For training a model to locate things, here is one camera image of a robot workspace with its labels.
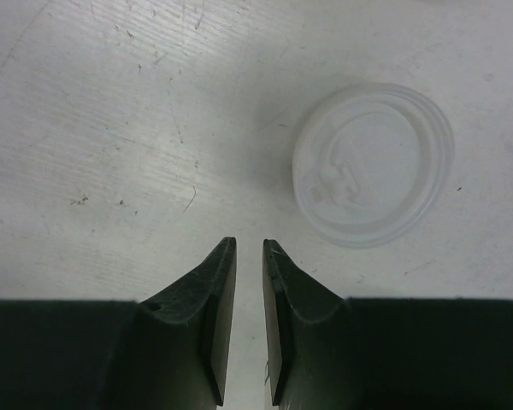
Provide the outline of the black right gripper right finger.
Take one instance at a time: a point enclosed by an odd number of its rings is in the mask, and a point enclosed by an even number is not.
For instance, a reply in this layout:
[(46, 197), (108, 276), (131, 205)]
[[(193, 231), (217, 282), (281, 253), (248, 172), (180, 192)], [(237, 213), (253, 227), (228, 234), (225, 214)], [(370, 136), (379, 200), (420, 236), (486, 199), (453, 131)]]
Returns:
[(342, 299), (280, 244), (262, 246), (268, 375), (275, 406), (349, 406), (351, 344)]

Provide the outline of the translucent plastic lid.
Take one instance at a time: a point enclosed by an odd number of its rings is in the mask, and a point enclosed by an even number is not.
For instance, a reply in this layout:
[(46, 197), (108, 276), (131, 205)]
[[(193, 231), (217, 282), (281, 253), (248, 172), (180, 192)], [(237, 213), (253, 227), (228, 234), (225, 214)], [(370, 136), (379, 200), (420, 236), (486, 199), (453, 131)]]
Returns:
[(294, 196), (330, 243), (373, 248), (425, 215), (453, 160), (451, 125), (433, 100), (401, 85), (350, 85), (304, 118), (292, 155)]

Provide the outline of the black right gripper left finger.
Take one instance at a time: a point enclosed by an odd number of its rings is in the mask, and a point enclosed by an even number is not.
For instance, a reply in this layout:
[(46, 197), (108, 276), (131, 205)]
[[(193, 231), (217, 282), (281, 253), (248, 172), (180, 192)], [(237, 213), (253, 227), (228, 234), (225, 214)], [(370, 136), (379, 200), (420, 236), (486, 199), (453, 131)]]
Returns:
[(135, 405), (223, 405), (236, 264), (236, 240), (224, 237), (198, 266), (141, 303)]

